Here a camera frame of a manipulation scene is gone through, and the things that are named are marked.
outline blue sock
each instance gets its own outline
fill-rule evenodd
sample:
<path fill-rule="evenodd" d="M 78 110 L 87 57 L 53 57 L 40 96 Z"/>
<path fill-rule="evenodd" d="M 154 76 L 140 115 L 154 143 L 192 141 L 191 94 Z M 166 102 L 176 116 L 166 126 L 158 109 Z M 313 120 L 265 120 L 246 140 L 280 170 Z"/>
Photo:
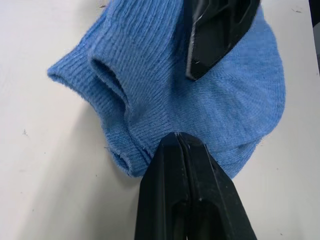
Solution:
<path fill-rule="evenodd" d="M 111 1 L 48 75 L 93 106 L 128 175 L 144 174 L 166 134 L 186 132 L 233 178 L 285 107 L 276 39 L 259 8 L 233 50 L 192 82 L 182 14 L 183 0 Z"/>

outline white table surface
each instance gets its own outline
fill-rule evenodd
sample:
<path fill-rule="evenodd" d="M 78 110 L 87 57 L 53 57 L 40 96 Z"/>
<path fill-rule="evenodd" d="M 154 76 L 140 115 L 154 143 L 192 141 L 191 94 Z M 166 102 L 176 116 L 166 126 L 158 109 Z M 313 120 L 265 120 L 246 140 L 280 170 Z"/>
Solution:
<path fill-rule="evenodd" d="M 1 240 L 134 237 L 140 179 L 115 167 L 91 106 L 46 75 L 101 1 L 0 2 Z M 317 240 L 320 78 L 308 0 L 262 4 L 283 60 L 286 106 L 234 183 L 259 240 Z"/>

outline knit fabric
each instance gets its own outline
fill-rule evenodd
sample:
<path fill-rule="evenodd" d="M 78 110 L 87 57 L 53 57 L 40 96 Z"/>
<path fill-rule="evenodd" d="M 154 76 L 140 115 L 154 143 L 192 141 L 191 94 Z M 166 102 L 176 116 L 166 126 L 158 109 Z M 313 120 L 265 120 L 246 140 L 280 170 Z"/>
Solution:
<path fill-rule="evenodd" d="M 284 110 L 276 39 L 259 8 L 234 49 L 193 82 L 183 13 L 183 0 L 113 0 L 48 75 L 93 106 L 128 175 L 145 173 L 165 135 L 186 132 L 233 178 Z"/>

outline blue knit fabric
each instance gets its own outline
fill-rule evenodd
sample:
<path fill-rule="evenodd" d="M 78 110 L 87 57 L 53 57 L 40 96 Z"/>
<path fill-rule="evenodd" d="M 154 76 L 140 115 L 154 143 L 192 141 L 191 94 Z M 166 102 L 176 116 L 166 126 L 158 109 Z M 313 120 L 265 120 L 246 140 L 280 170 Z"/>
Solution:
<path fill-rule="evenodd" d="M 183 0 L 113 0 L 48 75 L 93 106 L 128 175 L 144 174 L 166 134 L 186 132 L 232 178 L 284 110 L 276 39 L 259 8 L 234 49 L 192 82 L 183 23 Z"/>

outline sock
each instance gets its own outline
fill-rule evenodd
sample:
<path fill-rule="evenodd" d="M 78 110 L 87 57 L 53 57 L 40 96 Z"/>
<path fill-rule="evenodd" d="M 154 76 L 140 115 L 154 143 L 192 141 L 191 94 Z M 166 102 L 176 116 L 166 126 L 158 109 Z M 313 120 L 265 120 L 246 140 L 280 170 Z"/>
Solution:
<path fill-rule="evenodd" d="M 282 61 L 258 9 L 248 33 L 205 76 L 185 77 L 183 0 L 114 0 L 48 70 L 95 109 L 116 164 L 144 174 L 170 132 L 201 139 L 232 178 L 285 106 Z"/>

